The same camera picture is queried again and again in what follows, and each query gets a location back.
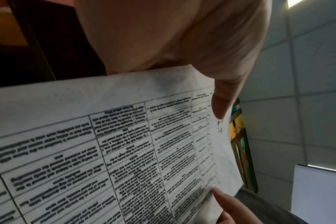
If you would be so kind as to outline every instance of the white paper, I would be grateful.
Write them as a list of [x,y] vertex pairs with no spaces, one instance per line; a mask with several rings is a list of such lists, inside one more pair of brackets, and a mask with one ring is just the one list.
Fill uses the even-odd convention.
[[209,189],[243,183],[213,90],[191,66],[0,88],[0,224],[187,224],[218,207]]

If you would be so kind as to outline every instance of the fluorescent light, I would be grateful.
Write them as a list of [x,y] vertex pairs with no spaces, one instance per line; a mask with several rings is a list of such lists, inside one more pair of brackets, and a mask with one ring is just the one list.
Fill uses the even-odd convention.
[[292,6],[302,2],[303,0],[287,0],[287,6],[288,8],[291,8]]
[[331,168],[327,168],[327,167],[316,166],[316,165],[311,165],[311,164],[308,164],[308,166],[314,167],[314,168],[319,168],[319,169],[325,169],[325,170],[335,171],[336,172],[336,169],[331,169]]

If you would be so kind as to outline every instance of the paper sheet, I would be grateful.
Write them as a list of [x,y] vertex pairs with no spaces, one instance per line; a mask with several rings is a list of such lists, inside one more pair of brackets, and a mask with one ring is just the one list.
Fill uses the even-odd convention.
[[187,224],[218,208],[209,189],[243,183],[213,90],[191,66],[0,88],[0,224]]

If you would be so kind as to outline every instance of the hand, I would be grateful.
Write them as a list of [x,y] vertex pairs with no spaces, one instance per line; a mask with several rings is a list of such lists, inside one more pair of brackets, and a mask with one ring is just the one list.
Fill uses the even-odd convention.
[[212,193],[223,209],[217,224],[262,224],[262,222],[238,199],[214,187]]
[[107,73],[192,64],[215,79],[212,110],[223,119],[252,70],[271,0],[75,0]]

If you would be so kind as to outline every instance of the paper document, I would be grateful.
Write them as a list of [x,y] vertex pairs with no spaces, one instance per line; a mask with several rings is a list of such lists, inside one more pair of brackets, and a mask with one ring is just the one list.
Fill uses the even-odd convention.
[[243,184],[213,91],[191,66],[0,88],[0,224],[192,223]]

